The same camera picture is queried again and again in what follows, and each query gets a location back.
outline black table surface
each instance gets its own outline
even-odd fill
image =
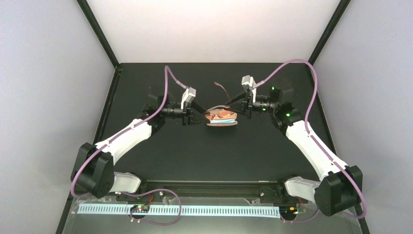
[[[233,97],[242,92],[241,79],[266,78],[279,63],[123,63],[122,73],[103,130],[106,139],[128,125],[142,110],[149,88],[164,88],[164,67],[169,65],[185,85],[197,90],[195,100],[205,108],[224,104],[222,84]],[[294,87],[294,106],[305,111],[313,92],[312,77],[304,64],[289,64],[272,79],[287,78]],[[271,80],[257,89],[267,95]],[[169,95],[180,101],[183,89],[169,77]],[[271,123],[269,114],[238,116],[234,127],[182,126],[167,120],[154,136],[127,152],[115,165],[148,180],[163,181],[276,181],[289,175],[317,180],[317,174],[300,150]],[[328,147],[328,133],[320,107],[309,116],[312,128]]]

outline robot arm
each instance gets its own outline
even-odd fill
[[[118,133],[95,145],[83,144],[77,154],[71,179],[73,180],[78,169],[93,152],[107,145],[85,167],[79,175],[76,185],[97,198],[101,198],[110,192],[135,193],[139,188],[141,179],[131,173],[115,172],[113,170],[114,165],[127,151],[159,131],[165,124],[166,118],[182,118],[182,125],[190,125],[193,119],[191,103],[195,96],[196,90],[191,87],[187,88],[182,95],[181,102],[169,102],[158,115],[135,127],[137,123],[146,119],[158,108],[160,98],[155,97],[147,105],[145,111]]]
[[[333,162],[345,169],[360,190],[363,177],[361,170],[357,166],[349,167],[347,163],[339,159],[321,141],[309,123],[309,133],[307,132],[300,112],[292,105],[293,89],[291,84],[286,80],[279,79],[271,87],[269,96],[257,95],[253,88],[254,84],[255,81],[252,77],[243,77],[242,86],[246,93],[244,96],[237,97],[238,100],[243,99],[240,111],[245,113],[248,118],[252,117],[252,112],[270,113],[274,126],[300,149],[319,177],[319,181],[304,179],[300,176],[289,177],[284,181],[288,195],[315,202],[326,216],[334,215],[359,204],[360,197],[354,187]]]

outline gray wall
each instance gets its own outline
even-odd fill
[[[0,233],[54,233],[113,67],[76,1],[0,3]]]
[[[372,233],[413,229],[412,22],[411,0],[352,1],[316,62],[338,154],[364,173]]]

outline orange wire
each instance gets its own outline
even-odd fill
[[[152,200],[153,200],[153,195],[151,194],[151,195],[149,195],[149,202],[148,202],[148,205],[150,205],[150,204],[152,203]]]
[[[307,206],[303,203],[303,201],[301,200],[301,198],[300,198],[299,196],[297,196],[296,198],[298,199],[298,201],[300,201],[300,203],[301,203],[305,208],[307,208]]]

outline white wall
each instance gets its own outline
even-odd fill
[[[358,165],[371,233],[411,233],[413,1],[352,1],[316,62],[339,156]]]
[[[339,0],[89,0],[119,62],[308,59]]]
[[[0,3],[0,233],[54,233],[113,67],[71,1]]]

